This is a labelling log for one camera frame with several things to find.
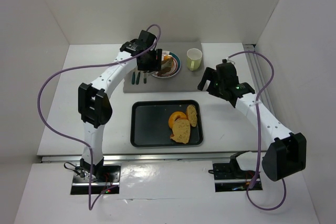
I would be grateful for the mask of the brown chocolate croissant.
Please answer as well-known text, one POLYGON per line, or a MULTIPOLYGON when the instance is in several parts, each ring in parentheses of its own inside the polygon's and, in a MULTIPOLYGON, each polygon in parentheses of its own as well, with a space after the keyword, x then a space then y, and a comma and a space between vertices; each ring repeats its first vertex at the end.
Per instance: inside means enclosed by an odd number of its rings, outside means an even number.
POLYGON ((171 69, 172 69, 172 67, 165 67, 165 68, 161 69, 160 71, 158 71, 158 72, 156 73, 156 75, 157 75, 157 76, 162 76, 162 75, 164 75, 164 74, 170 72, 171 69))

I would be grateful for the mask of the metal tongs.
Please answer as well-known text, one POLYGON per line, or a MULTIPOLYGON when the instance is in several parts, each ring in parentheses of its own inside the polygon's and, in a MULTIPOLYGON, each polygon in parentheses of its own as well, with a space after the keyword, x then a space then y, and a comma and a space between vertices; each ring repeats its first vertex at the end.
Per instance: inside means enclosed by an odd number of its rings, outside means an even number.
POLYGON ((142 71, 142 73, 143 73, 143 76, 146 78, 147 76, 157 73, 157 71, 142 71))

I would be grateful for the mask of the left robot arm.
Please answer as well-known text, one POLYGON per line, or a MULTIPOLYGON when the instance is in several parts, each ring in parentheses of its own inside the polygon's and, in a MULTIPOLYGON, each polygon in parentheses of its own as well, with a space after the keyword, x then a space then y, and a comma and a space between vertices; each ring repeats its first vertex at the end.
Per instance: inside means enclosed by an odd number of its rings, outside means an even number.
POLYGON ((93 176, 103 171, 102 141, 104 127, 112 117, 110 97, 128 73, 137 68, 152 72, 161 68, 161 49, 156 49, 158 39, 142 30, 139 37, 125 42, 114 60, 98 78, 78 88, 78 112, 84 125, 84 142, 80 167, 93 176))

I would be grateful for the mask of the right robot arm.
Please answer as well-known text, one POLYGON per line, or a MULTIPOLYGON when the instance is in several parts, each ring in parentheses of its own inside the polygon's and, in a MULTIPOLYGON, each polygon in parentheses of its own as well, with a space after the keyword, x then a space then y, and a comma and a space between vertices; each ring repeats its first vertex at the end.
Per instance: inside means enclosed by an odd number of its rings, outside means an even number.
POLYGON ((253 126, 261 131, 261 140, 267 147, 262 158, 266 176, 276 182, 306 167, 307 140, 302 133, 293 133, 257 101, 255 90, 246 82, 240 83, 235 66, 226 60, 215 69, 207 67, 197 88, 224 99, 240 111, 253 126))

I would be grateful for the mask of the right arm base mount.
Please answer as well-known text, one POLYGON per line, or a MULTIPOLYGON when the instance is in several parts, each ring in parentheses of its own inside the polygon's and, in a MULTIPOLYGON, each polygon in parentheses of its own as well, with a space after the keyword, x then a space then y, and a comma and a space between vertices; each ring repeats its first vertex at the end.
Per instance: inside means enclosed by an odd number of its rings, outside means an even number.
POLYGON ((229 162, 214 163, 208 173, 214 176, 215 192, 246 191, 255 171, 242 170, 238 165, 237 157, 245 152, 233 154, 229 162))

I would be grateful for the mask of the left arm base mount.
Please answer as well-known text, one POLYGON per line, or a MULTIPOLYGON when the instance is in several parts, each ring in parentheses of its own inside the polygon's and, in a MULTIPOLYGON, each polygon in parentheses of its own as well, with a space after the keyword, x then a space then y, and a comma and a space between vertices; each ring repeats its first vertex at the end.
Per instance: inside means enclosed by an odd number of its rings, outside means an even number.
MULTIPOLYGON (((64 168, 73 172, 71 184, 71 195, 87 195, 89 192, 89 172, 82 169, 77 164, 64 163, 64 168)), ((102 173, 92 177, 92 194, 119 194, 120 191, 120 165, 107 165, 102 169, 102 173)))

